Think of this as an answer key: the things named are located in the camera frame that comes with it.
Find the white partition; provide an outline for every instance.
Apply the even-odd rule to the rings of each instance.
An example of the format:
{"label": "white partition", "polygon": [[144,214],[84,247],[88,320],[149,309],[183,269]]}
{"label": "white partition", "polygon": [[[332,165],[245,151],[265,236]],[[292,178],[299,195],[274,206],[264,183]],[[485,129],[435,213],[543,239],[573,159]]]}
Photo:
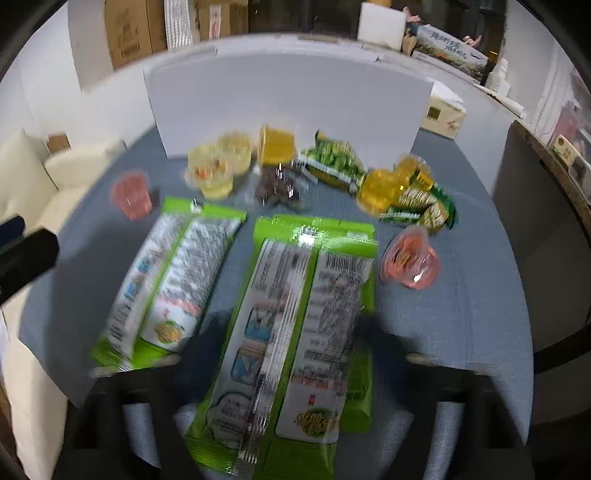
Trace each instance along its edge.
{"label": "white partition", "polygon": [[230,130],[256,139],[266,123],[293,132],[298,149],[321,129],[391,168],[413,146],[432,82],[359,45],[267,38],[189,49],[146,73],[146,86],[169,158]]}

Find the gray tablecloth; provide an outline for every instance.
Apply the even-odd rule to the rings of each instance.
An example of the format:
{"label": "gray tablecloth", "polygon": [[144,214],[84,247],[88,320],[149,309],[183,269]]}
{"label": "gray tablecloth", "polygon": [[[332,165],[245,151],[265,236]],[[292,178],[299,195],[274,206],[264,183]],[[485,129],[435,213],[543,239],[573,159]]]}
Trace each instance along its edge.
{"label": "gray tablecloth", "polygon": [[[453,141],[419,131],[413,152],[431,165],[436,179],[454,197],[460,223],[431,239],[441,260],[441,273],[433,286],[412,291],[378,284],[378,310],[388,319],[392,332],[413,338],[419,351],[440,363],[453,367],[484,365],[495,376],[526,438],[533,388],[531,334],[509,240],[491,198]],[[126,220],[109,200],[111,185],[124,171],[140,168],[149,174],[160,198],[193,198],[195,193],[181,178],[185,165],[167,160],[157,130],[148,132],[105,173],[74,211],[59,235],[61,254],[56,269],[31,290],[20,339],[76,405],[82,403],[91,386],[87,376],[93,366],[89,352],[105,326],[131,261],[160,212],[156,207],[144,220]],[[231,247],[225,265],[232,268],[223,268],[209,312],[227,310],[238,299],[252,252],[256,217],[289,213],[282,206],[263,209],[248,193],[249,186],[243,185],[225,202],[245,208],[250,215]],[[310,189],[309,202],[315,215],[374,223],[379,259],[400,231],[379,224],[360,211],[348,195],[323,185]],[[426,478],[444,474],[459,412],[458,406],[440,405]],[[369,434],[342,435],[339,440],[337,479],[376,478],[395,455],[410,417],[396,408],[395,399],[385,392],[379,378],[372,416]],[[153,452],[144,455],[149,457]]]}

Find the small snack packet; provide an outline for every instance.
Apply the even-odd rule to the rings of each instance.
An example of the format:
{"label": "small snack packet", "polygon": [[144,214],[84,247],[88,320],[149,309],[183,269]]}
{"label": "small snack packet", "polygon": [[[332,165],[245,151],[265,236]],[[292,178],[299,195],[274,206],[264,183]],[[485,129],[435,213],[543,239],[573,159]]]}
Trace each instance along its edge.
{"label": "small snack packet", "polygon": [[294,167],[306,169],[328,185],[351,194],[357,193],[367,169],[351,144],[344,140],[328,138],[320,130],[316,132],[314,139],[315,146],[302,151],[294,160]]}
{"label": "small snack packet", "polygon": [[308,185],[283,164],[262,166],[256,198],[263,205],[283,203],[295,211],[305,208]]}
{"label": "small snack packet", "polygon": [[198,331],[209,293],[245,212],[166,198],[93,351],[118,371],[145,368]]}

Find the sofa cushion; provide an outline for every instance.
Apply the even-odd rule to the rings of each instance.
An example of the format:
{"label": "sofa cushion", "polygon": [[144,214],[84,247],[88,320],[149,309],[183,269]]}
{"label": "sofa cushion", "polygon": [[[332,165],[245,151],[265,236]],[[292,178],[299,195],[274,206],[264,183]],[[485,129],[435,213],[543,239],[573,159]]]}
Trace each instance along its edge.
{"label": "sofa cushion", "polygon": [[73,147],[52,155],[45,170],[60,190],[91,185],[123,151],[121,140]]}
{"label": "sofa cushion", "polygon": [[20,130],[0,147],[0,221],[20,215],[30,229],[56,193],[34,139]]}
{"label": "sofa cushion", "polygon": [[89,187],[76,187],[57,192],[47,205],[45,211],[35,224],[35,228],[47,228],[50,232],[57,233],[66,223],[68,217],[78,205],[78,202],[86,194]]}
{"label": "sofa cushion", "polygon": [[25,473],[31,480],[48,480],[63,442],[67,399],[15,337],[8,345],[4,381]]}

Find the bottle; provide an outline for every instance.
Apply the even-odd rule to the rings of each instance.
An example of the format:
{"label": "bottle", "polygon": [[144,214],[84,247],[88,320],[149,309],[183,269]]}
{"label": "bottle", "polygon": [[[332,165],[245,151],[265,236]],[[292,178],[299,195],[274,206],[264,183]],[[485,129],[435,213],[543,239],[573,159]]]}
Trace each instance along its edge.
{"label": "bottle", "polygon": [[500,59],[489,73],[485,87],[493,92],[498,92],[501,89],[502,82],[505,81],[508,66],[507,59]]}

